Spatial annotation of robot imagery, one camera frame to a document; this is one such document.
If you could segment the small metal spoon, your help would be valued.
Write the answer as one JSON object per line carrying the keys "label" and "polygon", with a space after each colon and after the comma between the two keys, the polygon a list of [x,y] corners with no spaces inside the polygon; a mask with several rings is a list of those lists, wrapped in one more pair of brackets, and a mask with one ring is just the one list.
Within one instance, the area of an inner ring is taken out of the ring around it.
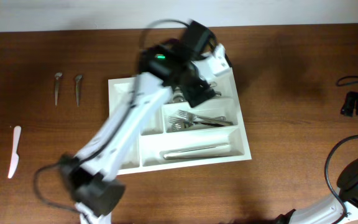
{"label": "small metal spoon", "polygon": [[54,86],[54,100],[55,100],[55,106],[58,105],[58,92],[60,88],[60,79],[62,78],[63,73],[58,72],[55,74],[55,86]]}
{"label": "small metal spoon", "polygon": [[83,79],[83,75],[77,75],[75,77],[75,99],[76,99],[76,105],[80,105],[80,90],[81,90],[81,81]]}

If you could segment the white plastic knife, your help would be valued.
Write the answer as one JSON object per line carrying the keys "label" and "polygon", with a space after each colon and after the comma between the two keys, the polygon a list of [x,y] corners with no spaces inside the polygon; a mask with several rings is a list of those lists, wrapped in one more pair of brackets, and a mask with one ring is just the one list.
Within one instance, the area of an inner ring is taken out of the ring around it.
{"label": "white plastic knife", "polygon": [[18,163],[19,163],[19,155],[17,153],[17,148],[18,148],[18,144],[19,144],[19,140],[20,140],[20,136],[21,136],[21,130],[22,128],[20,126],[16,126],[14,128],[14,132],[13,132],[13,139],[12,139],[12,154],[11,154],[11,161],[10,161],[10,165],[9,165],[9,172],[7,175],[8,179],[13,178]]}

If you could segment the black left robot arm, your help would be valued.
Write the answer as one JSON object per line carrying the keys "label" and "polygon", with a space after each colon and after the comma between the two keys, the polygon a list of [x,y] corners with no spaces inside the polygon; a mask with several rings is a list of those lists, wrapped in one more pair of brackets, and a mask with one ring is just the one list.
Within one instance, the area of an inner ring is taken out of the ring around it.
{"label": "black left robot arm", "polygon": [[192,108],[215,96],[195,62],[205,58],[207,47],[216,45],[207,27],[191,21],[179,39],[141,48],[132,91],[86,146],[60,159],[60,173],[81,223],[111,222],[111,212],[125,191],[116,176],[127,151],[175,88]]}

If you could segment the metal fork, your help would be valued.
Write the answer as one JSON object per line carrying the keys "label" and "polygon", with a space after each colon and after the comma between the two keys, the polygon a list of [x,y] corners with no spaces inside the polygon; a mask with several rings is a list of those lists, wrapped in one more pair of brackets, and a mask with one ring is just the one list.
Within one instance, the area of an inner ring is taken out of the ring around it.
{"label": "metal fork", "polygon": [[205,128],[217,128],[222,127],[220,124],[210,124],[210,123],[175,123],[172,124],[172,132],[179,131],[189,131],[193,129],[205,129]]}
{"label": "metal fork", "polygon": [[219,118],[210,118],[207,116],[201,116],[194,113],[190,113],[188,111],[184,110],[178,110],[177,114],[181,116],[182,118],[186,118],[189,121],[196,121],[197,119],[200,119],[202,121],[206,121],[213,124],[219,124],[221,126],[232,126],[234,123],[232,121],[226,121],[224,119]]}
{"label": "metal fork", "polygon": [[212,123],[212,122],[209,122],[209,121],[203,121],[203,120],[201,120],[201,121],[194,121],[194,120],[190,121],[190,120],[185,119],[185,118],[177,118],[177,117],[173,117],[173,116],[169,116],[168,121],[170,123],[172,123],[172,124],[173,123],[180,123],[180,122],[189,122],[189,123],[194,123],[194,124],[207,124],[207,125],[215,124],[215,123]]}

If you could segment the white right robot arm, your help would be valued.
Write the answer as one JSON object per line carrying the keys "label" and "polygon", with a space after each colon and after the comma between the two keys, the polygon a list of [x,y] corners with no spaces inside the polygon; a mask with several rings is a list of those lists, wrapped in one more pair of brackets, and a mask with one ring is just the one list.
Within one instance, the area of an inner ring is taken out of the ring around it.
{"label": "white right robot arm", "polygon": [[324,164],[324,179],[331,194],[301,210],[279,215],[273,222],[281,224],[349,223],[358,221],[358,158],[348,164],[337,179],[337,189],[329,180],[329,163],[343,144],[358,139],[358,134],[340,140],[330,150]]}

